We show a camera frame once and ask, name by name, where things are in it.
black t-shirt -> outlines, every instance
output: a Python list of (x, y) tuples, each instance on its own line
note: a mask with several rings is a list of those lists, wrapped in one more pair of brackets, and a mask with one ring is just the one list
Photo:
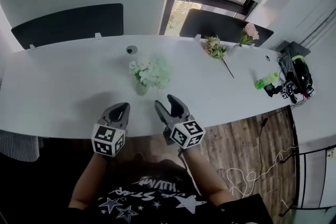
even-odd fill
[(253, 217), (248, 216), (251, 221), (241, 222), (239, 215), (246, 210), (236, 206), (233, 208), (238, 210), (232, 209), (231, 202), (215, 207), (197, 193), (185, 170), (145, 169), (135, 174), (110, 178), (114, 183), (112, 189), (84, 211), (68, 208), (66, 219), (72, 223), (99, 224), (271, 223), (253, 222)]

wooden floor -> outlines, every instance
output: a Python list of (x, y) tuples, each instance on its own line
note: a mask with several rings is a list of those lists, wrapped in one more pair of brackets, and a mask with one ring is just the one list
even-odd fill
[[(259, 155), (259, 133), (261, 123), (267, 116), (273, 115), (277, 111), (258, 115), (245, 120), (240, 120), (228, 124), (207, 128), (207, 133), (202, 141), (201, 152), (209, 162), (215, 167), (226, 183), (228, 189), (230, 182), (226, 178), (229, 168), (238, 168), (244, 175), (251, 171), (260, 175), (260, 155)], [(286, 150), (293, 146), (292, 126), (286, 110), (271, 116), (261, 133), (261, 155), (263, 169), (265, 173), (275, 161), (280, 150)], [(162, 135), (128, 138), (126, 145), (118, 155), (119, 161), (131, 160), (134, 153), (142, 152), (147, 161), (161, 161), (172, 159), (176, 163), (183, 165), (177, 157), (178, 146), (176, 144), (167, 146)], [(284, 158), (290, 154), (291, 150), (284, 153)], [(231, 181), (242, 192), (245, 184), (241, 172), (229, 171)], [(248, 183), (246, 193), (252, 190), (253, 183)], [(284, 164), (277, 164), (267, 175), (261, 176), (255, 184), (254, 194), (259, 193), (264, 200), (269, 214), (274, 223), (291, 223), (291, 215), (287, 213), (283, 218), (279, 217), (281, 212), (286, 210), (287, 205), (291, 205), (295, 198), (295, 163), (291, 158)], [(242, 195), (235, 190), (236, 197)]]

gray chair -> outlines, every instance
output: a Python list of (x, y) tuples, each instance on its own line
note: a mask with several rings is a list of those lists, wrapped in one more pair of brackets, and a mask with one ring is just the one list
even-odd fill
[[(242, 29), (247, 24), (247, 21), (227, 15), (201, 9), (190, 9), (180, 31), (180, 36), (195, 37), (200, 34), (204, 38), (217, 35), (221, 41), (238, 43)], [(260, 47), (274, 32), (258, 25), (255, 26), (259, 32), (259, 39), (254, 43), (255, 47)]]
[(103, 4), (73, 8), (39, 17), (12, 28), (24, 49), (63, 41), (124, 33), (123, 5)]
[(43, 147), (43, 138), (0, 130), (0, 153), (22, 162), (34, 162)]

person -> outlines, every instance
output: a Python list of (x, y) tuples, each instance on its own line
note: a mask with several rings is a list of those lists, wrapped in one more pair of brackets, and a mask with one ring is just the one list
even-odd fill
[[(66, 210), (69, 223), (272, 223), (261, 201), (242, 202), (197, 147), (183, 151), (187, 170), (171, 160), (127, 162), (106, 178), (108, 160), (94, 153)], [(244, 217), (250, 212), (254, 217)]]

black cable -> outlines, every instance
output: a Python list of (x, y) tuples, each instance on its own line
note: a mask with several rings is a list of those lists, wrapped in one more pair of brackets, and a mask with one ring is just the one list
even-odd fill
[[(293, 110), (294, 108), (296, 108), (296, 107), (298, 107), (298, 106), (303, 105), (305, 102), (306, 102), (306, 100), (305, 100), (305, 98), (303, 98), (301, 101), (299, 101), (299, 103), (297, 103), (297, 104), (295, 104), (295, 105), (291, 105), (291, 106), (290, 106), (290, 107), (291, 107), (291, 110)], [(262, 171), (263, 171), (263, 159), (262, 159), (263, 157), (262, 157), (262, 154), (261, 154), (261, 133), (262, 133), (262, 131), (263, 131), (263, 128), (265, 127), (265, 125), (266, 125), (266, 123), (267, 123), (267, 121), (268, 121), (268, 119), (269, 119), (270, 117), (272, 117), (272, 116), (274, 116), (274, 115), (276, 115), (276, 114), (278, 114), (278, 113), (280, 113), (280, 112), (282, 112), (282, 111), (284, 111), (284, 110), (286, 110), (286, 109), (287, 109), (287, 108), (281, 109), (281, 110), (279, 110), (279, 111), (273, 113), (272, 115), (270, 115), (270, 116), (264, 118), (264, 120), (263, 120), (262, 123), (261, 123), (261, 129), (260, 129), (260, 133), (259, 133), (259, 145), (258, 145), (258, 147), (259, 147), (260, 164), (261, 164), (259, 175), (261, 175), (261, 174), (262, 174)], [(258, 179), (257, 179), (257, 180), (255, 181), (255, 183), (254, 183), (253, 190), (252, 190), (252, 195), (253, 195), (253, 192), (254, 192), (254, 189), (255, 189), (255, 186), (256, 186), (256, 182), (258, 181)]]
[[(273, 115), (277, 114), (277, 113), (274, 113), (272, 114), (271, 116), (268, 116), (267, 118), (264, 118), (264, 120), (262, 121), (262, 124), (261, 124), (261, 129), (260, 129), (260, 133), (259, 133), (259, 156), (260, 156), (260, 164), (261, 164), (261, 167), (260, 167), (260, 172), (259, 172), (259, 175), (261, 175), (262, 171), (263, 171), (263, 157), (261, 155), (261, 133), (263, 131), (263, 128), (265, 127), (267, 121), (268, 121), (268, 118), (269, 117), (272, 117)], [(253, 190), (252, 190), (252, 195), (253, 195), (253, 192), (254, 192), (254, 188), (256, 186), (256, 182), (258, 181), (258, 179), (255, 181), (254, 185), (253, 185)]]

